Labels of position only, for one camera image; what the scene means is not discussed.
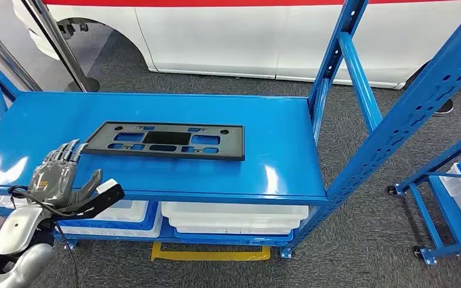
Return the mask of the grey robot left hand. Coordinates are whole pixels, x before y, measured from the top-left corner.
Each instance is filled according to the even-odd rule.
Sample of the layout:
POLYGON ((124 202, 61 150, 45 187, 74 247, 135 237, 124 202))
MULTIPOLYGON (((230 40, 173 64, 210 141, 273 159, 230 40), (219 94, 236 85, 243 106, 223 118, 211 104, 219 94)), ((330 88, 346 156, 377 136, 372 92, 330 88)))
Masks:
POLYGON ((65 208, 88 199, 101 184, 102 171, 97 169, 80 190, 73 190, 77 164, 88 145, 79 142, 74 139, 61 144, 35 168, 28 186, 33 198, 54 208, 65 208))

